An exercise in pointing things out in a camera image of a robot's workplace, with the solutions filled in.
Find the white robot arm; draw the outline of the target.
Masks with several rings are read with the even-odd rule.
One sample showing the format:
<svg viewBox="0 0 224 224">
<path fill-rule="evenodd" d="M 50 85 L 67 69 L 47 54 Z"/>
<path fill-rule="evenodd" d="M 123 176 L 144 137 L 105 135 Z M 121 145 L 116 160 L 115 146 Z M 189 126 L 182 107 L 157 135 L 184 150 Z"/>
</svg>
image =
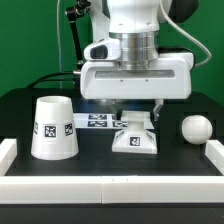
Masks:
<svg viewBox="0 0 224 224">
<path fill-rule="evenodd" d="M 107 0 L 108 37 L 87 46 L 80 90 L 86 99 L 153 99 L 159 116 L 166 99 L 191 94 L 194 54 L 159 49 L 159 22 L 166 19 L 162 0 Z"/>
</svg>

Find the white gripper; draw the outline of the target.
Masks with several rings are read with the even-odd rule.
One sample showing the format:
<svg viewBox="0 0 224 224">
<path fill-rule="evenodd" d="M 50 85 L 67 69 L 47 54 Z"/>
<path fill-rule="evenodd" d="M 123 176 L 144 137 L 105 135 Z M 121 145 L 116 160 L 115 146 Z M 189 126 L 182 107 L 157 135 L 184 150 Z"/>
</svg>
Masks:
<svg viewBox="0 0 224 224">
<path fill-rule="evenodd" d="M 191 94 L 191 52 L 161 53 L 147 70 L 125 71 L 116 61 L 86 62 L 81 70 L 80 89 L 86 99 L 156 99 L 154 120 L 164 105 L 163 99 L 186 99 Z M 116 120 L 122 109 L 115 100 L 107 101 Z"/>
</svg>

